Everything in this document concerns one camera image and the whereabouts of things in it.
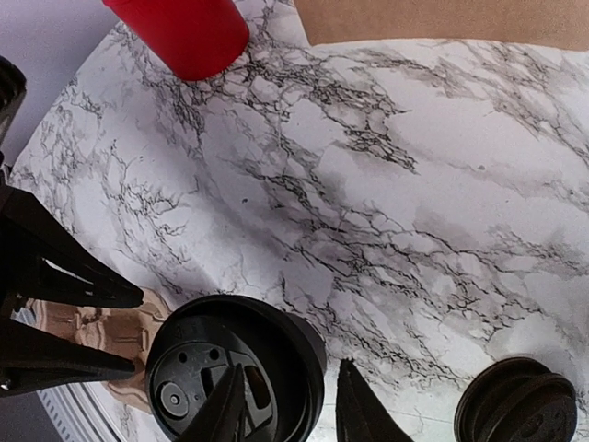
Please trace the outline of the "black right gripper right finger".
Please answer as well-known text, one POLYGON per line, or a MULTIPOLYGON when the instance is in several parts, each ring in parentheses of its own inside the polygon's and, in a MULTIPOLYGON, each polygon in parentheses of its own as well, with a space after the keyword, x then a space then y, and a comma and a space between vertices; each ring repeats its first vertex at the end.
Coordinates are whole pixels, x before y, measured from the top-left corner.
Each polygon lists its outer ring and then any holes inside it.
POLYGON ((376 397, 351 359, 342 359, 336 395, 337 440, 412 442, 376 397))

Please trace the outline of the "black plastic cup lid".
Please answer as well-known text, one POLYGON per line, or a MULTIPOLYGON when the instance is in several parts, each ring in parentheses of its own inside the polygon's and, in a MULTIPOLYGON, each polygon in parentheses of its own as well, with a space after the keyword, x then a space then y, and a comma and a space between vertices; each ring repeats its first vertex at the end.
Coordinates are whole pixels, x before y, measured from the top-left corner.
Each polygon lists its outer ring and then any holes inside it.
POLYGON ((244 370, 244 438, 306 441, 321 414, 326 344, 317 328, 258 299, 212 295, 175 310, 146 363, 153 416, 176 439, 225 372, 244 370))

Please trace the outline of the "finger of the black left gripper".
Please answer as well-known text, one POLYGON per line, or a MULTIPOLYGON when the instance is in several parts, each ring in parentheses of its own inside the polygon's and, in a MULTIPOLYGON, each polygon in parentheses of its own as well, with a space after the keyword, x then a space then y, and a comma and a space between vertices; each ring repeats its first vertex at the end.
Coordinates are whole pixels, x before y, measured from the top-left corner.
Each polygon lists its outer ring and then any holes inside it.
POLYGON ((136 308, 143 290, 91 255, 30 192, 1 187, 1 298, 136 308))
POLYGON ((132 361, 71 343, 11 319, 1 320, 1 396, 70 383, 130 378, 132 361))

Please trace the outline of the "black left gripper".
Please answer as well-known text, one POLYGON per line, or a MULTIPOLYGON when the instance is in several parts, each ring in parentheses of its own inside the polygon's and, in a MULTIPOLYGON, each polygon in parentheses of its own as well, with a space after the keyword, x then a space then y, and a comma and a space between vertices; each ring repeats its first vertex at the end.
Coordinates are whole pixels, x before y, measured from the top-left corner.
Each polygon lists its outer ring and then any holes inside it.
POLYGON ((26 97, 27 79, 22 71, 4 56, 1 57, 1 137, 6 134, 26 97))

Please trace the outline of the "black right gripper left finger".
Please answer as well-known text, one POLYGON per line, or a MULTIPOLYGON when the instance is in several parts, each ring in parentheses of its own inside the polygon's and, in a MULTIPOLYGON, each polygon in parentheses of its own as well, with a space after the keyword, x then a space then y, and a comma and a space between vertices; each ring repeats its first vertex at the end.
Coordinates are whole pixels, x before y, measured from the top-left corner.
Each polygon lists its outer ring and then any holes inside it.
POLYGON ((181 442, 233 442, 245 440, 245 373, 243 366, 228 368, 210 397, 197 412, 181 442))

